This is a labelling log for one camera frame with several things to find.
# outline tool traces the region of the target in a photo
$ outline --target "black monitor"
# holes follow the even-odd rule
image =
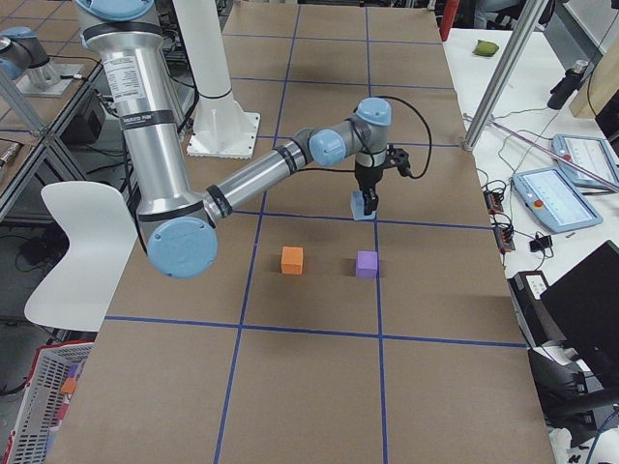
[[[542,302],[602,385],[619,387],[619,248],[603,243],[550,285]]]

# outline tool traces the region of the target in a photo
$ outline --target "person's leg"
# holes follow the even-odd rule
[[[475,4],[475,29],[486,29],[487,13],[494,13],[504,8],[510,8],[517,5],[519,0],[477,0]]]

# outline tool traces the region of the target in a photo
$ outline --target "white basket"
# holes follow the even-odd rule
[[[92,346],[93,343],[70,342],[37,351],[2,464],[45,461],[49,428],[59,422],[56,414],[64,396],[60,389],[71,366],[88,358]]]

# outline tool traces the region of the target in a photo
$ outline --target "white desk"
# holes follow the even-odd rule
[[[463,112],[473,115],[486,90],[494,68],[499,61],[500,53],[505,49],[510,32],[459,30],[451,32],[445,43],[447,61],[452,72],[457,99]],[[477,40],[485,40],[499,44],[500,49],[492,58],[475,56],[472,53]],[[563,77],[564,69],[550,48],[544,35],[536,32],[532,35],[526,49],[522,53],[505,90],[496,105],[494,116],[505,115],[511,111],[544,108],[549,98],[549,90]],[[552,137],[556,133],[569,133],[589,136],[604,136],[593,120],[576,119],[568,108],[571,100],[559,111],[558,116],[544,131],[543,136]],[[508,128],[529,130],[540,133],[557,111],[545,109],[514,114],[499,122]],[[529,133],[524,136],[535,140],[537,137]],[[495,127],[484,130],[479,143],[475,147],[474,156],[479,168],[489,175],[490,180],[507,181],[512,176],[512,170],[498,158],[498,151],[507,134]],[[540,139],[538,143],[547,148],[548,140]],[[527,144],[511,137],[503,150],[503,156],[513,166],[516,166],[528,149]],[[518,169],[518,172],[551,166],[554,161],[539,150],[532,149]],[[505,199],[506,211],[510,211],[508,192]],[[619,201],[616,195],[587,197],[594,208],[603,216],[604,223],[595,227],[575,231],[575,234],[556,234],[554,242],[554,257],[546,259],[541,269],[548,282],[552,284],[565,272],[571,269],[582,258],[606,240],[619,244]],[[525,208],[520,198],[514,195],[512,213],[510,214],[516,230],[528,235],[536,231],[548,233],[533,215]],[[506,255],[506,277],[511,277],[519,271],[535,269],[541,261],[541,253],[531,253],[528,242],[530,239],[516,234],[514,242],[516,252]]]

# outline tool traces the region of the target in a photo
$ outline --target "purple cube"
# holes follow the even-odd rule
[[[378,253],[376,251],[357,251],[357,277],[376,278],[378,274]]]

